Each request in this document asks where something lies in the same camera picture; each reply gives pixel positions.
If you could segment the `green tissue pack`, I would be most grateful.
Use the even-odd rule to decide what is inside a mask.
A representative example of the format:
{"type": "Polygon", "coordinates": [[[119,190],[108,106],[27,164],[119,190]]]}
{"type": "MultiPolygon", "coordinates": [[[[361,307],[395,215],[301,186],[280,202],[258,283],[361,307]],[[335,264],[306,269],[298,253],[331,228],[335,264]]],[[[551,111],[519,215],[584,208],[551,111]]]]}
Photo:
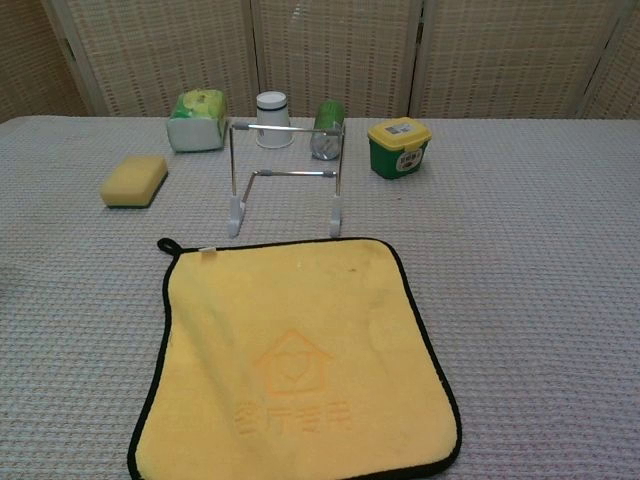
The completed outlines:
{"type": "Polygon", "coordinates": [[[225,94],[217,89],[194,89],[179,95],[166,130],[175,152],[203,152],[224,147],[226,125],[225,94]]]}

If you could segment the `yellow sponge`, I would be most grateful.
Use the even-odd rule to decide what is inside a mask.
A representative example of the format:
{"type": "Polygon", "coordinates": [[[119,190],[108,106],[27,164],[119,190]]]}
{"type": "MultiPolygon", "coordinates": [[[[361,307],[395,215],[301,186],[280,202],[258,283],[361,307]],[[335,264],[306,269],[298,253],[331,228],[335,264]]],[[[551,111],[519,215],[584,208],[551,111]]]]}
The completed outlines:
{"type": "Polygon", "coordinates": [[[167,177],[164,156],[128,156],[105,180],[100,196],[108,208],[147,208],[167,177]]]}

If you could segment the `green tub with yellow lid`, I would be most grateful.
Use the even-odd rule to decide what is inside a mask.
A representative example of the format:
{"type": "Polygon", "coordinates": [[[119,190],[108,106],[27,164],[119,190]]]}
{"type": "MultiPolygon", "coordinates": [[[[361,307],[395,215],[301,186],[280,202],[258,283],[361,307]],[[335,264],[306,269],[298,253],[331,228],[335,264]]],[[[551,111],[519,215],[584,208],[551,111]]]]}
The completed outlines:
{"type": "Polygon", "coordinates": [[[388,119],[367,132],[370,167],[385,179],[397,179],[417,171],[432,139],[431,130],[410,117],[388,119]]]}

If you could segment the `grey waffle tablecloth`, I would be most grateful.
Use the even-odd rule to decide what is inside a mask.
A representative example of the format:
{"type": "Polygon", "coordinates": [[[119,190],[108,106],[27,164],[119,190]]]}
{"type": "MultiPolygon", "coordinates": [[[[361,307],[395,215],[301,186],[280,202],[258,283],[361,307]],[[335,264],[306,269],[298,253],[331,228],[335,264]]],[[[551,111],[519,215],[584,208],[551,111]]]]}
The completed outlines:
{"type": "MultiPolygon", "coordinates": [[[[399,253],[461,412],[435,480],[640,479],[640,121],[431,120],[422,168],[369,166],[347,123],[346,236],[399,253]]],[[[226,245],[224,152],[161,118],[0,124],[0,480],[130,480],[163,335],[157,247],[226,245]],[[164,156],[147,208],[100,190],[164,156]]]]}

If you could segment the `yellow towel with black trim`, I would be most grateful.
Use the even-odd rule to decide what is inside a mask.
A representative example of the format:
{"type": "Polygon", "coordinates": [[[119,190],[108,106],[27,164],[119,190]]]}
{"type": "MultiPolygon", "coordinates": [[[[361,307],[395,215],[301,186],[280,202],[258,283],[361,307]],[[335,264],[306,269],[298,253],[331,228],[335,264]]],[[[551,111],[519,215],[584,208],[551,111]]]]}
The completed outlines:
{"type": "Polygon", "coordinates": [[[459,409],[391,245],[158,246],[132,480],[415,480],[455,461],[459,409]]]}

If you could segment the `white paper cup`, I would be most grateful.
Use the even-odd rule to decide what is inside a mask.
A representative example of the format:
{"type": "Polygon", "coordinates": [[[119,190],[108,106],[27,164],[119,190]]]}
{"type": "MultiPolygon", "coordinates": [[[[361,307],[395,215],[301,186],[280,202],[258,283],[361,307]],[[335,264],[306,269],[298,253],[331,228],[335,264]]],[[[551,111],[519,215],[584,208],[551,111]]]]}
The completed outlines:
{"type": "MultiPolygon", "coordinates": [[[[258,124],[290,127],[288,99],[279,91],[261,92],[256,97],[258,124]]],[[[256,143],[263,148],[278,149],[289,146],[293,142],[293,134],[281,130],[259,130],[256,143]]]]}

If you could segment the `green drink can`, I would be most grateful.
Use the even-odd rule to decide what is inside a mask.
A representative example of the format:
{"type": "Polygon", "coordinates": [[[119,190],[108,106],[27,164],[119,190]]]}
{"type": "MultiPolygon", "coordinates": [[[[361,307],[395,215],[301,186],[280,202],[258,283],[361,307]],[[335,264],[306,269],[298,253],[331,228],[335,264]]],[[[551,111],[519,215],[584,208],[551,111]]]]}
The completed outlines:
{"type": "MultiPolygon", "coordinates": [[[[326,100],[317,109],[314,129],[341,130],[345,118],[345,107],[340,101],[326,100]]],[[[341,148],[340,135],[313,132],[310,140],[312,156],[319,160],[335,160],[341,148]]]]}

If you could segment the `woven folding screen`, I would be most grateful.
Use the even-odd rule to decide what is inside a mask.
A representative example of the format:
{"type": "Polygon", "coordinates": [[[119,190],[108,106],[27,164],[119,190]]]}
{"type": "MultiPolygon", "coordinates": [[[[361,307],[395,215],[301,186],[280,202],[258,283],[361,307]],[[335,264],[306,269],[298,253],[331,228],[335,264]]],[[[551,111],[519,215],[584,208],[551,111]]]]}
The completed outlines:
{"type": "Polygon", "coordinates": [[[251,116],[640,120],[640,0],[0,0],[0,123],[251,116]]]}

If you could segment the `silver metal rack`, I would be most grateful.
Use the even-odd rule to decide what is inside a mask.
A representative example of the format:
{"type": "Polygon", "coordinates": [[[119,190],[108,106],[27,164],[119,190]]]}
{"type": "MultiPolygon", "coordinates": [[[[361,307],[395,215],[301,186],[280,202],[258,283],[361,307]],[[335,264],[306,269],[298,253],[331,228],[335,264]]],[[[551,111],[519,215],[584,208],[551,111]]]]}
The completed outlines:
{"type": "Polygon", "coordinates": [[[246,212],[246,205],[251,193],[252,186],[257,177],[309,177],[309,178],[332,178],[335,180],[335,192],[331,204],[331,214],[329,218],[329,236],[338,238],[342,227],[342,165],[344,159],[344,145],[346,128],[344,125],[333,128],[303,128],[293,126],[261,125],[246,121],[235,121],[229,127],[229,153],[231,172],[231,200],[228,221],[228,234],[231,238],[237,237],[241,231],[246,212]],[[238,194],[236,162],[234,149],[234,132],[255,130],[264,133],[265,131],[282,131],[292,134],[297,133],[317,133],[323,136],[336,137],[340,140],[338,164],[335,170],[322,171],[275,171],[271,169],[255,170],[251,173],[249,182],[242,195],[238,194]]]}

